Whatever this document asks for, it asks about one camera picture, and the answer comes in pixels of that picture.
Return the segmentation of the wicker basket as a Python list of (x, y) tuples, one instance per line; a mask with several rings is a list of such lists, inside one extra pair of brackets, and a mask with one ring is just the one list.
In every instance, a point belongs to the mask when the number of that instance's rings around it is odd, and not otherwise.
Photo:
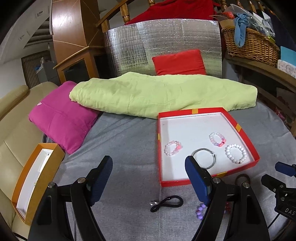
[(245, 43), (239, 48), (234, 42), (234, 27), (221, 30), (228, 55), (254, 60), (275, 67), (280, 54), (279, 47), (260, 32), (247, 28)]

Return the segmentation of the light green folded blanket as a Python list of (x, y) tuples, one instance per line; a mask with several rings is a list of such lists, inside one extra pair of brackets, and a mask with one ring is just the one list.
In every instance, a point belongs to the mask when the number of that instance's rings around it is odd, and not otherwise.
[(116, 78), (80, 82), (69, 97), (86, 108), (156, 119), (166, 111), (252, 108), (257, 88), (200, 74), (151, 76), (128, 72)]

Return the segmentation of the wooden shelf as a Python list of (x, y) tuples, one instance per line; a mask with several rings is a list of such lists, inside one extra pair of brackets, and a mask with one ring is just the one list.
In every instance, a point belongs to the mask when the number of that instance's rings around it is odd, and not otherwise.
[(225, 55), (233, 64), (239, 81), (253, 85), (258, 99), (274, 111), (295, 136), (295, 78), (267, 64)]

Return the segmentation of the wooden stair railing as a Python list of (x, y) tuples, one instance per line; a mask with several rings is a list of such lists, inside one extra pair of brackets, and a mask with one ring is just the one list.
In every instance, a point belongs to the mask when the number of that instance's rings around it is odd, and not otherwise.
[(103, 13), (96, 27), (102, 33), (114, 27), (128, 23), (136, 16), (148, 10), (156, 4), (157, 1), (117, 1), (106, 13)]

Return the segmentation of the red shallow cardboard tray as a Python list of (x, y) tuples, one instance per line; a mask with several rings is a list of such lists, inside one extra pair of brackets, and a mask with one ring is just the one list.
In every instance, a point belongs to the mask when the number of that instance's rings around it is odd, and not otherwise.
[(185, 159), (193, 156), (213, 177), (254, 167), (259, 154), (224, 108), (195, 108), (158, 115), (159, 180), (162, 187), (188, 185)]

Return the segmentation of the red cushion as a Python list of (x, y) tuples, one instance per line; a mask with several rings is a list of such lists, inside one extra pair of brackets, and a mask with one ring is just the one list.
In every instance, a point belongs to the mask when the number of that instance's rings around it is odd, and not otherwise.
[(152, 57), (157, 75), (206, 75), (199, 49)]

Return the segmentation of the turquoise box on shelf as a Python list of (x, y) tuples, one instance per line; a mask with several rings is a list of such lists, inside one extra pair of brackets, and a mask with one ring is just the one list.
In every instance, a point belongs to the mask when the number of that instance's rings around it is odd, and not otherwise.
[(288, 49), (284, 46), (281, 46), (280, 47), (280, 59), (282, 61), (292, 64), (293, 66), (296, 66), (296, 51), (293, 51), (293, 50)]

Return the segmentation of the orange cardboard box lid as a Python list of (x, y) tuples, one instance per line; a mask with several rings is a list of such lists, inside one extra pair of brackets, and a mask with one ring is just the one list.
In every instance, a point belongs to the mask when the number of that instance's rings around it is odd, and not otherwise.
[(55, 143), (39, 143), (27, 160), (15, 186), (11, 203), (21, 221), (31, 225), (41, 198), (65, 157)]

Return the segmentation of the magenta pillow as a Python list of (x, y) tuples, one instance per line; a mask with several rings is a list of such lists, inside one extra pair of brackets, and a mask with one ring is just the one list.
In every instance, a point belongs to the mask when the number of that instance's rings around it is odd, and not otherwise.
[(99, 111), (71, 101), (76, 86), (66, 81), (43, 98), (29, 113), (29, 120), (68, 154), (73, 154), (95, 124)]

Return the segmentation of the silver metal bangle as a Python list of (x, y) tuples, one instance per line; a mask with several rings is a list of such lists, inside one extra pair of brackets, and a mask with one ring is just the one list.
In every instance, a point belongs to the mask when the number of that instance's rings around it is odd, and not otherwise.
[(206, 170), (211, 169), (216, 164), (216, 155), (213, 151), (207, 148), (196, 149), (192, 153), (193, 158), (196, 160), (201, 168)]

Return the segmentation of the blue cloth in basket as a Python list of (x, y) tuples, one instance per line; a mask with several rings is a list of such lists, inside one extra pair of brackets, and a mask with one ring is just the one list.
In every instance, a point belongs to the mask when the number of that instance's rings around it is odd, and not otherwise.
[(249, 27), (249, 18), (246, 14), (237, 14), (234, 19), (234, 42), (238, 48), (241, 48), (245, 44), (246, 29)]

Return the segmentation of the grey bed cover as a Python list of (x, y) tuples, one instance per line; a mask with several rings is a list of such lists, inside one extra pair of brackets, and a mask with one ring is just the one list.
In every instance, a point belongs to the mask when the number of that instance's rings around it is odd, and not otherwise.
[[(269, 226), (272, 240), (295, 240), (295, 224), (274, 211), (274, 194), (260, 179), (269, 174), (295, 187), (295, 178), (275, 170), (277, 162), (295, 163), (295, 139), (281, 119), (258, 102), (254, 108), (234, 110), (260, 155), (245, 173)], [(97, 167), (104, 156), (113, 169), (93, 214), (107, 240), (191, 240), (200, 224), (199, 204), (191, 185), (162, 188), (159, 184), (157, 122), (149, 118), (102, 114), (75, 153), (64, 158), (54, 177), (71, 184)]]

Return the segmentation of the red fabric behind foil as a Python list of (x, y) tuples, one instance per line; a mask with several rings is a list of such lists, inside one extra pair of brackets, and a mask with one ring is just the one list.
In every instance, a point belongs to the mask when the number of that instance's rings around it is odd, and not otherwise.
[(211, 0), (167, 0), (150, 6), (125, 25), (161, 19), (213, 20), (212, 16), (215, 13)]

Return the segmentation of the beige leather sofa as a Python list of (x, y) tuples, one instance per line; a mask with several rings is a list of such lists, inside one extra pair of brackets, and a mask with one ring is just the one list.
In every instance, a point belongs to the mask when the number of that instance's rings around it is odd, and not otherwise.
[(44, 136), (29, 121), (29, 113), (56, 88), (51, 82), (31, 89), (21, 85), (1, 98), (1, 215), (10, 230), (24, 238), (28, 237), (30, 227), (16, 214), (11, 198), (23, 167)]

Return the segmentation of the wooden cabinet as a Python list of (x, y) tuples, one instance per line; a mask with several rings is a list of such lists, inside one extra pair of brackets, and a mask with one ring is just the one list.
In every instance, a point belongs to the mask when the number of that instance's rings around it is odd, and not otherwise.
[(57, 70), (61, 83), (65, 70), (82, 62), (89, 78), (98, 78), (95, 56), (104, 52), (104, 35), (96, 27), (100, 20), (98, 1), (53, 1), (52, 29)]

